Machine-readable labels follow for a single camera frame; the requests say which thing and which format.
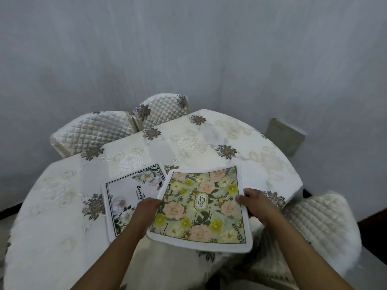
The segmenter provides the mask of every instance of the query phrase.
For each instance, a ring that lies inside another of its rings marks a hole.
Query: oval label
[[[208,194],[200,192],[195,197],[195,209],[198,211],[204,211],[208,207]]]

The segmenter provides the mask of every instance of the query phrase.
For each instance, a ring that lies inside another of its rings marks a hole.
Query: person
[[[353,290],[310,246],[260,190],[244,189],[236,200],[246,206],[276,238],[300,290]],[[154,221],[161,200],[147,198],[138,206],[123,232],[71,290],[118,290],[138,242]]]

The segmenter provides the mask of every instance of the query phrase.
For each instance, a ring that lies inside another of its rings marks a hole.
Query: person's right arm
[[[236,200],[257,217],[278,242],[289,269],[301,290],[353,288],[310,246],[260,190],[244,189]]]

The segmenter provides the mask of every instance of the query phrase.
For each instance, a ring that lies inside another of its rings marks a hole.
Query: quilted chair cover
[[[88,113],[50,136],[51,145],[64,158],[136,133],[132,116],[123,111]]]
[[[290,203],[283,214],[337,273],[344,275],[356,263],[360,231],[343,196],[327,191]],[[235,275],[276,289],[298,289],[278,243],[266,229],[259,246],[253,265]]]
[[[143,101],[133,113],[139,130],[150,129],[187,115],[188,97],[175,93],[159,93]]]

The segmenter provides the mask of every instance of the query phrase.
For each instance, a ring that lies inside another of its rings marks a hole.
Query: embroidered tablecloth
[[[5,289],[71,288],[109,246],[101,184],[155,162],[167,172],[240,165],[244,187],[265,187],[278,207],[302,188],[288,159],[262,133],[218,112],[194,112],[49,165],[11,230]],[[262,228],[256,218],[250,226],[253,233]],[[232,256],[145,237],[121,288],[189,289],[204,283]]]

